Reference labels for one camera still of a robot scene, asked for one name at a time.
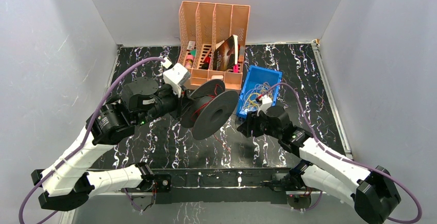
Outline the grey filament spool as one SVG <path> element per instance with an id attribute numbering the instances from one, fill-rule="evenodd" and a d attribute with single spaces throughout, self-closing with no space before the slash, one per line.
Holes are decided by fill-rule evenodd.
<path id="1" fill-rule="evenodd" d="M 212 79 L 197 88 L 199 100 L 195 104 L 194 119 L 180 120 L 182 127 L 190 129 L 193 139 L 203 140 L 214 135 L 234 112 L 239 94 L 226 90 L 225 83 Z"/>

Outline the blue plastic bin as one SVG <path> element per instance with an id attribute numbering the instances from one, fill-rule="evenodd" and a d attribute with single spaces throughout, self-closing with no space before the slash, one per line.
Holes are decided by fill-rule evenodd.
<path id="1" fill-rule="evenodd" d="M 256 98 L 281 80 L 282 72 L 251 65 L 239 95 L 236 116 L 246 119 L 248 112 L 257 111 Z"/>

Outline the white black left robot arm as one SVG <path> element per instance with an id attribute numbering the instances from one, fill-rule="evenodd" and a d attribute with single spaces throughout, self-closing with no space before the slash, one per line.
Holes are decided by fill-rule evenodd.
<path id="1" fill-rule="evenodd" d="M 70 211 L 96 195 L 134 188 L 153 191 L 159 177 L 144 162 L 122 169 L 91 172 L 92 164 L 120 141 L 132 136 L 138 126 L 166 114 L 182 120 L 192 104 L 185 79 L 169 76 L 163 85 L 148 78 L 136 78 L 112 95 L 86 121 L 76 141 L 47 169 L 31 173 L 35 186 L 41 187 L 40 207 L 45 210 Z"/>

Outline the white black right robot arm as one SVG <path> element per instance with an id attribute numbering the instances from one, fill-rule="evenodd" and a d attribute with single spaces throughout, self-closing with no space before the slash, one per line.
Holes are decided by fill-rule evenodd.
<path id="1" fill-rule="evenodd" d="M 300 158 L 287 174 L 274 174 L 262 186 L 275 191 L 319 189 L 353 207 L 367 223 L 384 223 L 401 202 L 393 181 L 317 142 L 310 132 L 293 125 L 281 106 L 249 112 L 237 130 L 246 137 L 272 136 Z"/>

